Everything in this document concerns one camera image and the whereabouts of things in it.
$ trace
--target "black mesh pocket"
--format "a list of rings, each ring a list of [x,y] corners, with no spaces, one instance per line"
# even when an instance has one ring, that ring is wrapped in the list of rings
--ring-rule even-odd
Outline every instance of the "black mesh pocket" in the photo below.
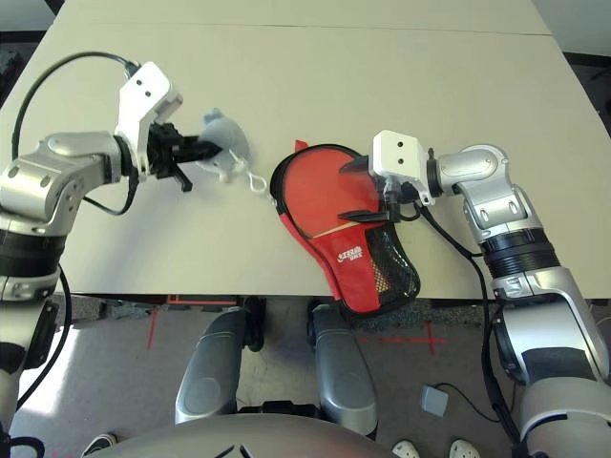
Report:
[[[381,312],[413,301],[420,292],[420,278],[405,254],[394,224],[369,229],[365,233]]]

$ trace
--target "shoe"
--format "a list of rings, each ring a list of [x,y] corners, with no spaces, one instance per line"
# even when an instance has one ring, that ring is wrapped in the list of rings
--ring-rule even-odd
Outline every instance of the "shoe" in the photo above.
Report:
[[[420,458],[420,454],[414,444],[408,440],[397,442],[392,448],[392,453],[401,458]]]
[[[472,443],[456,439],[450,446],[449,458],[479,458],[479,452]]]
[[[98,450],[103,450],[104,448],[115,446],[117,443],[118,439],[112,432],[100,434],[92,440],[92,442],[87,448],[85,448],[85,451],[83,451],[83,454],[80,456],[81,458],[83,458],[84,456],[89,456]]]

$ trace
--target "gray plush toy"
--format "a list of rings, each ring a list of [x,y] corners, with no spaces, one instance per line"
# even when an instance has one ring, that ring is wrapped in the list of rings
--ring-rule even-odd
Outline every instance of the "gray plush toy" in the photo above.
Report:
[[[267,181],[250,172],[250,148],[238,123],[225,117],[218,108],[205,114],[203,122],[205,129],[199,140],[211,141],[219,145],[222,151],[211,159],[198,161],[198,165],[207,172],[217,174],[221,182],[229,182],[232,176],[246,173],[250,180],[250,190],[263,194],[267,189]]]

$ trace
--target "printed logo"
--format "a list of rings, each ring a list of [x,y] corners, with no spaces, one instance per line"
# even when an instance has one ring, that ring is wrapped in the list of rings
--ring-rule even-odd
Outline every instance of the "printed logo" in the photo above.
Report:
[[[344,262],[345,260],[358,260],[363,257],[363,248],[360,246],[355,246],[354,248],[350,248],[344,253],[340,253],[337,255],[338,262]]]

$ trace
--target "white sneaker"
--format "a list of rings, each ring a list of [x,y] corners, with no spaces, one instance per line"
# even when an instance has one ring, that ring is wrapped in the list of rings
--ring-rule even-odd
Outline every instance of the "white sneaker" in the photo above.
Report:
[[[401,458],[420,458],[416,447],[410,441],[399,441],[392,448],[392,453]]]
[[[479,458],[479,452],[470,442],[456,439],[450,446],[449,458]]]

